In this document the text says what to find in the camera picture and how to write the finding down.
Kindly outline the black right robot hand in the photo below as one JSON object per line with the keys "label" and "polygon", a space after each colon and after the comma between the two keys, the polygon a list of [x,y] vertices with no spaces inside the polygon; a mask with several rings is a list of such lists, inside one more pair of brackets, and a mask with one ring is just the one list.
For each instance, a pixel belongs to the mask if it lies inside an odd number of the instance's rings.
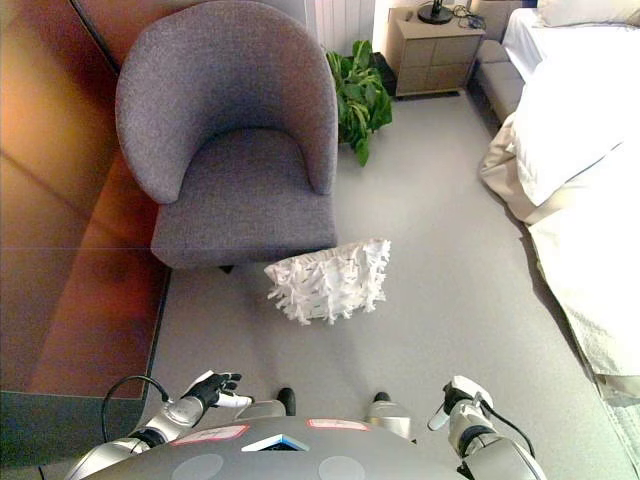
{"label": "black right robot hand", "polygon": [[427,422],[430,431],[437,431],[449,420],[453,407],[462,400],[474,400],[479,398],[485,401],[490,407],[494,406],[493,398],[489,392],[473,380],[462,375],[454,375],[452,379],[444,385],[444,400],[438,407],[434,415]]}

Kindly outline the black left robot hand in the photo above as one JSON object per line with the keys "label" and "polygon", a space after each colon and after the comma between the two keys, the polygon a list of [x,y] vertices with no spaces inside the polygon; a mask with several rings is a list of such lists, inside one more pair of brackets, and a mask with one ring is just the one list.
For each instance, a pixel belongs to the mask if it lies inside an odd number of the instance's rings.
{"label": "black left robot hand", "polygon": [[240,373],[215,373],[206,371],[198,377],[182,395],[197,398],[204,410],[208,408],[244,408],[255,400],[251,396],[238,395],[235,390],[242,379]]}

